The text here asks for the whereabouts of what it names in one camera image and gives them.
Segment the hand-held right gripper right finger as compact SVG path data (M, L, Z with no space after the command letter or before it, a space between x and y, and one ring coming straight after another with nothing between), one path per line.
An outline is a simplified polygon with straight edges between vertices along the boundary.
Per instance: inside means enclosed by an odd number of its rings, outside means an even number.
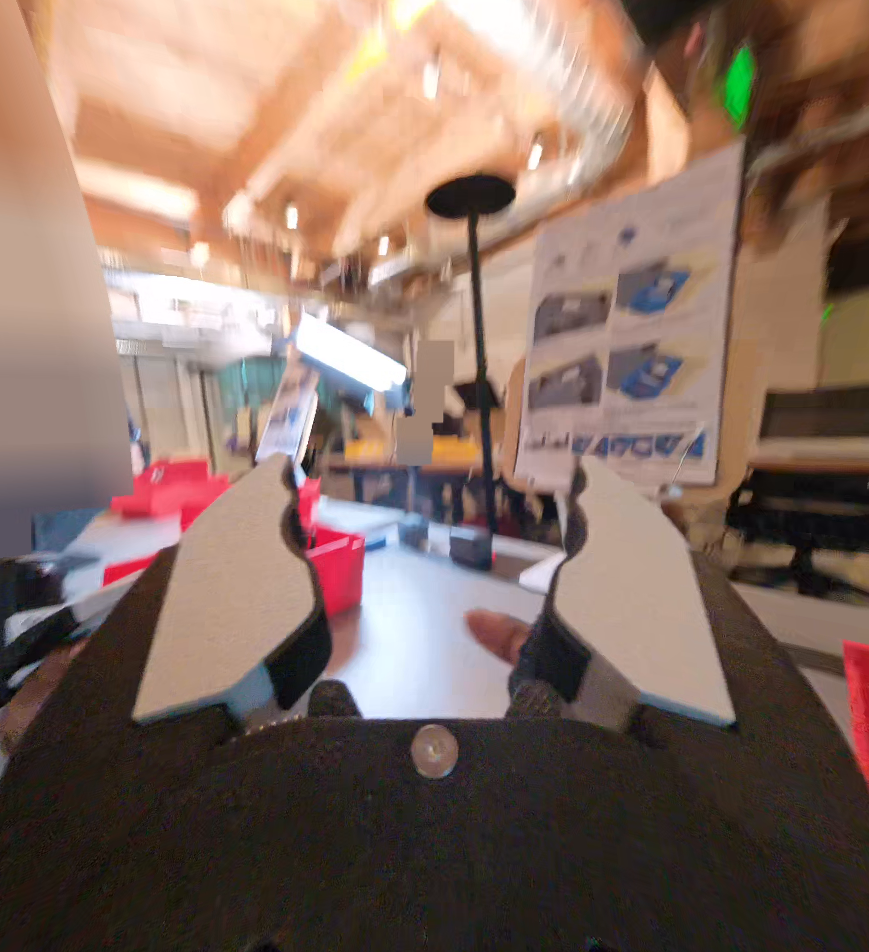
M687 542L661 508L580 458L565 556L513 667L563 715L624 732L643 707L728 729L736 710Z

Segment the black monitor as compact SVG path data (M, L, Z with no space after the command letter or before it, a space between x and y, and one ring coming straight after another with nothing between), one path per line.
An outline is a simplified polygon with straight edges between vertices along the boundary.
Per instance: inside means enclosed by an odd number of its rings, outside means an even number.
M758 437L869 437L869 384L768 391Z

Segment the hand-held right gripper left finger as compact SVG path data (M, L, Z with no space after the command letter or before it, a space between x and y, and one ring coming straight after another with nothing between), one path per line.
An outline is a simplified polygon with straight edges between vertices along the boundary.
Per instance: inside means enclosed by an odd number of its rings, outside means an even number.
M295 466L275 454L179 541L132 719L222 708L250 732L301 718L332 648Z

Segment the person's left hand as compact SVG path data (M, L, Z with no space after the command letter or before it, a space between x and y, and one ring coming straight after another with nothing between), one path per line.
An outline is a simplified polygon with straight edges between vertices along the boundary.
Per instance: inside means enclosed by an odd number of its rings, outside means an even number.
M91 642L90 637L55 648L18 687L0 711L0 748L11 757L47 699L66 676L73 660Z

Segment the person's right hand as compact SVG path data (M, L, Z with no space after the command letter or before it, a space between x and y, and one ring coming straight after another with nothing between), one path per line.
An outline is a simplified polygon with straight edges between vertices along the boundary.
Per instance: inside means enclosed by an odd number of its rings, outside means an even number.
M485 650L516 666L521 650L532 633L532 626L508 614L475 609L465 614L472 637Z

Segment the green exit sign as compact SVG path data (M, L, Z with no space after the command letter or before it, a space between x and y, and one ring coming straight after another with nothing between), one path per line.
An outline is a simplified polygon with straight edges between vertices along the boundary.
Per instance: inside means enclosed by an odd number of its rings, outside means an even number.
M733 126L740 132L745 127L749 114L757 63L748 43L739 46L729 61L721 82L722 106Z

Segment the bright light panel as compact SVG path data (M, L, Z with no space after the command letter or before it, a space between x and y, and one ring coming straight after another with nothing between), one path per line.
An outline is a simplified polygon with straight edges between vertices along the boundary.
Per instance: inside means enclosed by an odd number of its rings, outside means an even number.
M294 344L302 358L378 392L403 387L408 379L404 364L307 312Z

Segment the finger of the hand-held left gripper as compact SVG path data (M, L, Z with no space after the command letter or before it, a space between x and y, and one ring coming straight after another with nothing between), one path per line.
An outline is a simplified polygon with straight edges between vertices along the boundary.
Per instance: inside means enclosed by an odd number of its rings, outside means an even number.
M46 629L53 641L83 637L103 624L125 593L125 584L113 584L66 603L21 609L4 622L1 647L23 648Z

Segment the row of yellow bins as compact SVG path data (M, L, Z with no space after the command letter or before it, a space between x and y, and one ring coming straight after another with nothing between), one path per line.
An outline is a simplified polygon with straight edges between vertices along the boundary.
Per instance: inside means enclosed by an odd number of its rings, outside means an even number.
M473 440L456 436L434 435L400 442L367 437L348 441L343 458L353 464L461 468L479 465L480 447Z

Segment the black office chair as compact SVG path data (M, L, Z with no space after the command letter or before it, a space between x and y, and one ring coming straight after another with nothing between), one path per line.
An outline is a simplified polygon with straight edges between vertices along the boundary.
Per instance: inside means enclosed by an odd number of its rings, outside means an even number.
M777 544L793 552L786 565L736 565L731 581L869 605L869 589L813 561L816 552L869 555L869 472L752 468L729 498L725 526L744 544Z

